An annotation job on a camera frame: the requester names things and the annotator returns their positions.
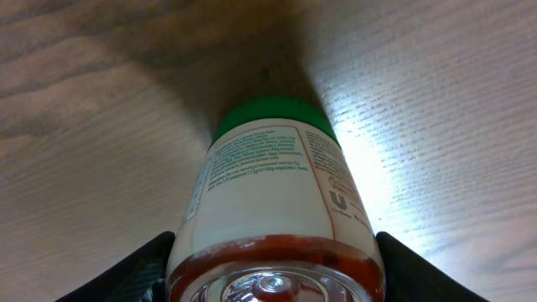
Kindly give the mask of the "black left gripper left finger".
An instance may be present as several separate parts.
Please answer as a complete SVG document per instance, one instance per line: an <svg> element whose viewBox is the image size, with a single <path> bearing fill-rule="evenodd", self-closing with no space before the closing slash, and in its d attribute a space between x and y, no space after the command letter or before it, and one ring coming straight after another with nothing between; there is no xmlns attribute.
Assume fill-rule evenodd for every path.
<svg viewBox="0 0 537 302"><path fill-rule="evenodd" d="M58 302L166 302L164 275L175 234L167 231Z"/></svg>

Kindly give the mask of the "green-lidded seasoning jar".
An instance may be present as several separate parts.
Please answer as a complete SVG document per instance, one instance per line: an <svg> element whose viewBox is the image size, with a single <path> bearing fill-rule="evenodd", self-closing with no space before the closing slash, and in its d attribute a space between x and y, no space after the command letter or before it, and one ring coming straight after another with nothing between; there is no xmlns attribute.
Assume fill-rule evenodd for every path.
<svg viewBox="0 0 537 302"><path fill-rule="evenodd" d="M383 260L324 113L265 97L222 121L165 275L171 301L382 301Z"/></svg>

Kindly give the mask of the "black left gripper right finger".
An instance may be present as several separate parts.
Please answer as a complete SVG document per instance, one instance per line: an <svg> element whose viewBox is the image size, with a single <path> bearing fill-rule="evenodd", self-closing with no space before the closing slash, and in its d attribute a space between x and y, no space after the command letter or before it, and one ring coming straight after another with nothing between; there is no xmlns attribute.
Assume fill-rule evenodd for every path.
<svg viewBox="0 0 537 302"><path fill-rule="evenodd" d="M386 302L487 302L387 232L376 235L386 273Z"/></svg>

